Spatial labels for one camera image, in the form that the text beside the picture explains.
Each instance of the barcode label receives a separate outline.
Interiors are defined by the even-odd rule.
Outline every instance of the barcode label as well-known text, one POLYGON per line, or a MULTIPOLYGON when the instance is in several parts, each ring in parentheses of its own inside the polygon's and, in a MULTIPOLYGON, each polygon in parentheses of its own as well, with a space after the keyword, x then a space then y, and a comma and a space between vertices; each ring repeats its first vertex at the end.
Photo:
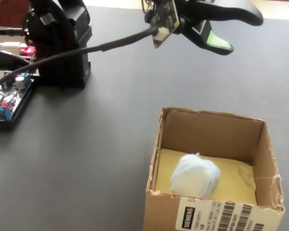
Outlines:
POLYGON ((262 231, 264 228, 263 224, 255 224, 255 228, 253 231, 262 231))
POLYGON ((251 209, 252 207, 249 205, 243 206, 239 221, 236 225, 236 231, 244 231, 247 221, 250 217, 251 209))
POLYGON ((217 231, 227 231, 229 224, 231 222, 231 217, 233 214, 233 211, 235 209, 235 203, 225 203, 225 206, 223 208, 223 213, 222 213, 222 217, 221 217, 221 221, 220 224, 218 226, 217 231))

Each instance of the gray table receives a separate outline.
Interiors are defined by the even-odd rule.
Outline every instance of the gray table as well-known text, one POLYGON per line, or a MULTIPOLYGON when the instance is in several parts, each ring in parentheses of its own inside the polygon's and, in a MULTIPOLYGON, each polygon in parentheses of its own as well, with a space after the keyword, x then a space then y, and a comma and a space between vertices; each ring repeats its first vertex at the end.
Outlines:
MULTIPOLYGON (((89 7, 89 45, 145 29, 140 10, 89 7)), ((160 110, 179 106, 269 122, 289 231, 289 21, 213 24, 227 57, 183 36, 90 54, 87 88, 39 88, 0 133, 0 231, 141 231, 160 110)))

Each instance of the circuit board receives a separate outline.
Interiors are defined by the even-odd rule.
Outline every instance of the circuit board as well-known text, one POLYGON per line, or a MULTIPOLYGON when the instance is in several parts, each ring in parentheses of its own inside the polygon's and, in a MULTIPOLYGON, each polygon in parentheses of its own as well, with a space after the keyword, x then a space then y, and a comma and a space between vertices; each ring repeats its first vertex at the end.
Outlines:
POLYGON ((29 75, 18 74, 15 79, 0 85, 0 122, 14 120, 17 110, 34 83, 29 75))
POLYGON ((167 34, 162 38, 153 36, 154 47, 158 48, 179 27, 180 21, 174 0, 163 0, 153 12, 151 27, 163 28, 167 34))

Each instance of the blue terminal block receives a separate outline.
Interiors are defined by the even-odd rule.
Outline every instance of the blue terminal block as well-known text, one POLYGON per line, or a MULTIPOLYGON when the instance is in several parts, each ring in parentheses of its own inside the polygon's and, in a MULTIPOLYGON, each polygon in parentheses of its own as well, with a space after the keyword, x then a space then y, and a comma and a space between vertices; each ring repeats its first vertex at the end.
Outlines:
POLYGON ((0 106, 0 120, 10 120, 11 116, 12 114, 9 108, 0 106))

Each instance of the yellow padding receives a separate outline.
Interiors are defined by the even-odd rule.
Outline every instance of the yellow padding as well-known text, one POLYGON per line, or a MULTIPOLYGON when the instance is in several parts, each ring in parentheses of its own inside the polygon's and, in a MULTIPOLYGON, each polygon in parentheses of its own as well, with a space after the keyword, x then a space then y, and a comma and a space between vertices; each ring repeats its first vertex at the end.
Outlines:
MULTIPOLYGON (((180 158, 186 154, 168 149, 160 151, 156 191, 172 194, 170 178, 180 158)), ((221 171, 220 182, 210 199, 257 205, 252 166, 237 160, 200 157, 212 161, 221 171)))

